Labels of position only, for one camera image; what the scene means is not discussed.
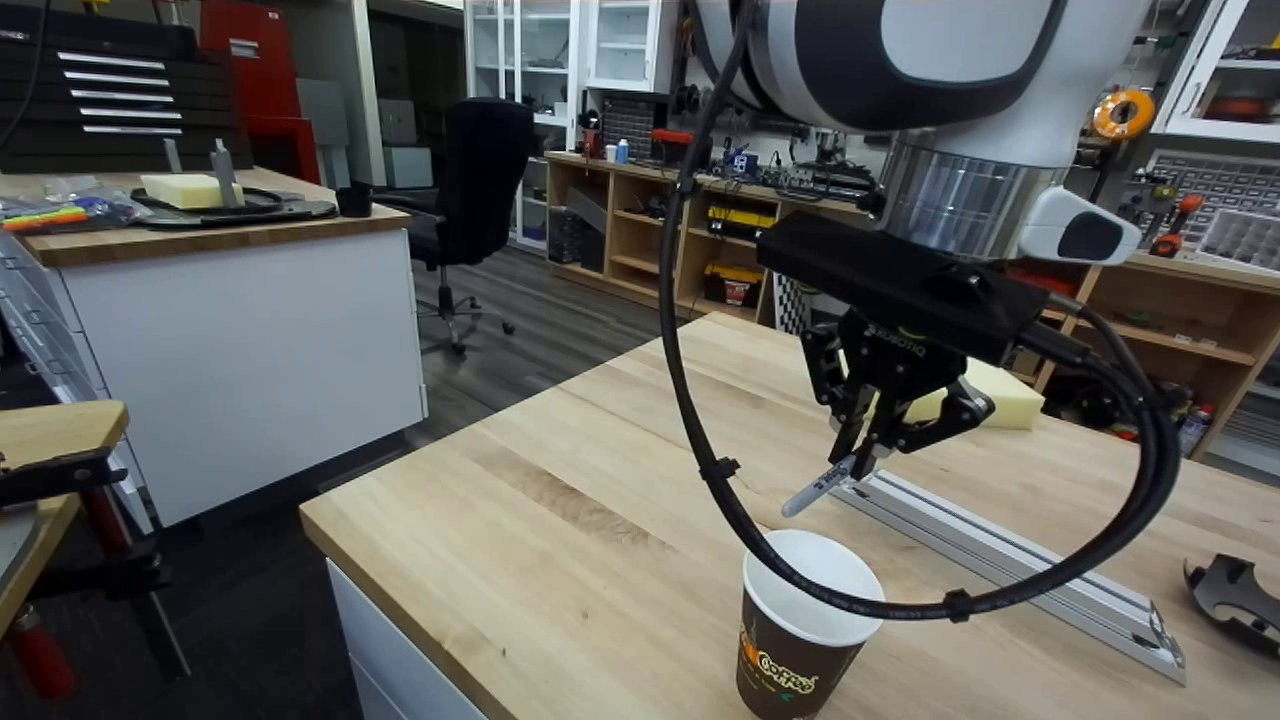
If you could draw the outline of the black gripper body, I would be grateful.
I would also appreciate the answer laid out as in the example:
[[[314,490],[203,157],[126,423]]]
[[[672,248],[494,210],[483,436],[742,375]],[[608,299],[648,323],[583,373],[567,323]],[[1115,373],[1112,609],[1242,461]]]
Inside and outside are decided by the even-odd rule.
[[[1039,288],[974,259],[824,215],[774,222],[756,255],[842,303],[839,321],[800,332],[813,391],[835,415],[869,406],[903,415],[933,391],[949,415],[992,415],[997,401],[967,379],[967,365],[1003,362],[1046,310]]]

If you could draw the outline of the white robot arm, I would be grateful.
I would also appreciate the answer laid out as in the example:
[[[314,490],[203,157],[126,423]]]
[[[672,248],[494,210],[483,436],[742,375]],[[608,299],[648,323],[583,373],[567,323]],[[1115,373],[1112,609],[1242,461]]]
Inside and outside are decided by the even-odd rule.
[[[992,415],[974,362],[1046,350],[1046,295],[1019,255],[1121,263],[1133,222],[1063,184],[1087,99],[1141,26],[1133,0],[691,0],[730,99],[815,129],[889,136],[864,224],[789,215],[764,269],[842,317],[800,338],[832,458],[873,469]]]

